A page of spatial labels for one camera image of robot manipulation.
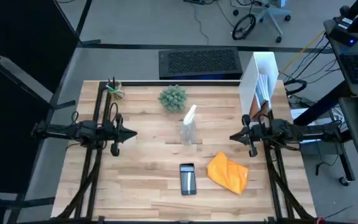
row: table leg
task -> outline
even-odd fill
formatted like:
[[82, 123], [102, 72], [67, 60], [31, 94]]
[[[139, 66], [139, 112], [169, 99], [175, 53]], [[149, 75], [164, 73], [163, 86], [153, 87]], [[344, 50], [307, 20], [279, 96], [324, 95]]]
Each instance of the table leg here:
[[320, 99], [317, 103], [297, 117], [293, 123], [299, 126], [306, 126], [337, 105], [340, 97], [350, 95], [350, 88], [346, 81], [343, 81], [327, 95], [322, 97], [322, 99]]

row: yellow cable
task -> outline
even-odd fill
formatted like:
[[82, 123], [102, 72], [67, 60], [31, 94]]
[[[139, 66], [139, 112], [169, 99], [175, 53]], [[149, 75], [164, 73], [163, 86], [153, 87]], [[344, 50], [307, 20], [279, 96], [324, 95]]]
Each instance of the yellow cable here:
[[323, 33], [325, 30], [321, 31], [308, 45], [306, 45], [290, 62], [284, 67], [282, 71], [279, 71], [281, 74], [285, 72], [285, 70], [308, 48], [312, 43], [314, 43]]

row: wooden table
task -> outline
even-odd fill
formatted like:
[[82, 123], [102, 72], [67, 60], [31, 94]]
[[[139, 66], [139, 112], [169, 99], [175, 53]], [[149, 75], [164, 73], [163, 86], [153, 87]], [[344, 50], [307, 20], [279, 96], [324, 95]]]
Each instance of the wooden table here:
[[[84, 82], [77, 109], [79, 120], [92, 119], [98, 87], [99, 82]], [[255, 145], [258, 156], [250, 158], [248, 147], [229, 140], [230, 135], [242, 128], [238, 86], [184, 86], [188, 93], [186, 111], [191, 105], [198, 105], [196, 144], [190, 146], [180, 143], [185, 113], [169, 114], [158, 102], [164, 88], [123, 87], [126, 98], [117, 102], [119, 112], [124, 126], [136, 130], [138, 135], [119, 145], [119, 157], [111, 155], [109, 146], [103, 151], [93, 219], [102, 215], [107, 220], [262, 221], [275, 216], [262, 143]], [[272, 106], [275, 118], [292, 120], [281, 81], [276, 84]], [[250, 169], [243, 194], [232, 193], [206, 175], [207, 164], [219, 151]], [[53, 217], [70, 203], [78, 190], [85, 153], [82, 147], [67, 150]], [[283, 149], [282, 154], [290, 190], [315, 216], [300, 152]], [[180, 192], [179, 164], [189, 162], [195, 164], [197, 194], [184, 197]], [[83, 216], [88, 195], [85, 195]]]

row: floor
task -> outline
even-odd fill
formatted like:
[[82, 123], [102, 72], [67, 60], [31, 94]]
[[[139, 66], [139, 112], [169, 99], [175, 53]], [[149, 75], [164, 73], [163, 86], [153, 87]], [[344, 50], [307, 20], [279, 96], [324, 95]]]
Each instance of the floor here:
[[[76, 0], [60, 4], [73, 27], [78, 24], [85, 2], [86, 0]], [[257, 24], [246, 40], [234, 41], [230, 35], [231, 26], [220, 13], [216, 3], [195, 7], [210, 45], [304, 47], [323, 30], [322, 23], [325, 19], [336, 16], [342, 5], [351, 5], [352, 2], [353, 0], [288, 0], [285, 9], [293, 11], [291, 21], [285, 22], [283, 16], [277, 16], [277, 21], [285, 33], [281, 44], [275, 43], [277, 33], [268, 21]], [[221, 0], [219, 4], [231, 22], [238, 20], [231, 14], [232, 8], [228, 0]], [[194, 10], [190, 4], [181, 0], [94, 0], [81, 33], [81, 40], [101, 39], [102, 43], [107, 44], [205, 45], [207, 40], [199, 33], [199, 25], [193, 17]], [[245, 13], [245, 9], [240, 9], [240, 15]], [[252, 52], [239, 54], [244, 68]], [[295, 55], [296, 53], [275, 52], [278, 69], [283, 70]], [[319, 56], [301, 77], [318, 71], [333, 59], [333, 54]], [[32, 80], [11, 65], [11, 62], [6, 61], [5, 64], [22, 79], [32, 83]], [[285, 72], [291, 74], [298, 64], [299, 61], [295, 62]], [[317, 73], [306, 80], [316, 80], [323, 74], [324, 72]], [[71, 60], [59, 101], [77, 100], [83, 80], [105, 80], [112, 76], [120, 80], [157, 80], [158, 50], [77, 49]], [[340, 72], [333, 72], [321, 81], [308, 85], [307, 89], [298, 95], [316, 101], [342, 80]], [[50, 97], [42, 87], [35, 88], [46, 98]], [[67, 118], [73, 110], [74, 108], [67, 108], [57, 111], [53, 122], [69, 123]], [[28, 199], [51, 197], [55, 194], [65, 154], [59, 149], [66, 145], [67, 142], [55, 139], [46, 141], [35, 171], [36, 175], [30, 185]], [[358, 155], [352, 142], [347, 143], [345, 147], [356, 177], [356, 181], [349, 187], [343, 187], [337, 181], [337, 178], [344, 175], [341, 161], [337, 161], [332, 167], [322, 166], [319, 176], [314, 174], [315, 165], [319, 163], [316, 154], [305, 154], [304, 163], [317, 214], [326, 217], [352, 205], [329, 220], [358, 222]], [[333, 161], [335, 157], [325, 155], [323, 159]], [[52, 206], [23, 209], [19, 221], [47, 219], [51, 210]]]

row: desk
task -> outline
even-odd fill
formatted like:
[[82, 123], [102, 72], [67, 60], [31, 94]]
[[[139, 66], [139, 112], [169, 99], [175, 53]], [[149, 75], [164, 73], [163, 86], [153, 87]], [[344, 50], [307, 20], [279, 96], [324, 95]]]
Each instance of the desk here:
[[[335, 22], [333, 20], [325, 21], [324, 26], [326, 28], [326, 31], [329, 32], [335, 26]], [[353, 47], [347, 47], [339, 43], [338, 41], [331, 39], [330, 37], [328, 37], [328, 40], [334, 50], [337, 59], [339, 59], [339, 56], [343, 53], [358, 52], [358, 42]], [[340, 60], [338, 60], [338, 64], [340, 68], [344, 68]], [[339, 103], [343, 111], [346, 109], [346, 111], [349, 112], [349, 113], [344, 113], [345, 120], [347, 121], [348, 124], [352, 123], [352, 125], [348, 125], [349, 129], [342, 135], [346, 137], [345, 140], [350, 140], [350, 138], [354, 140], [354, 145], [358, 153], [358, 127], [353, 129], [353, 127], [358, 126], [358, 104], [351, 103], [354, 102], [354, 100], [349, 100], [349, 97], [358, 95], [358, 84], [351, 83], [349, 76], [347, 75], [346, 71], [344, 71], [343, 69], [342, 69], [342, 74], [344, 75], [345, 80], [342, 83], [338, 84], [338, 86], [332, 89], [329, 93], [327, 93], [327, 95], [322, 97], [322, 99], [316, 102], [303, 114], [297, 117], [297, 119], [294, 120], [294, 124], [297, 125], [310, 124], [312, 121], [316, 120], [322, 114], [324, 114], [325, 112], [327, 112], [328, 110], [330, 110], [332, 107], [334, 107]], [[354, 180], [352, 174], [348, 175], [351, 173], [350, 164], [345, 165], [344, 169], [347, 179]]]
[[[77, 110], [79, 120], [92, 119], [99, 82], [84, 82]], [[126, 86], [124, 101], [117, 102], [124, 126], [138, 135], [120, 144], [119, 157], [113, 157], [109, 145], [102, 153], [101, 168], [92, 218], [107, 220], [245, 220], [262, 221], [274, 216], [264, 148], [256, 144], [258, 156], [250, 158], [248, 147], [229, 136], [241, 125], [238, 86], [184, 86], [188, 93], [186, 111], [196, 110], [196, 144], [180, 143], [181, 119], [185, 113], [168, 114], [158, 102], [166, 86]], [[102, 97], [103, 112], [105, 95]], [[275, 118], [291, 121], [282, 81], [272, 98]], [[243, 194], [236, 195], [214, 183], [206, 175], [206, 165], [219, 152], [249, 167], [249, 183]], [[78, 190], [86, 149], [67, 150], [52, 216], [68, 205]], [[282, 150], [288, 186], [313, 216], [316, 215], [300, 152]], [[197, 194], [180, 193], [179, 164], [193, 162], [196, 168]], [[88, 204], [89, 191], [84, 206]]]

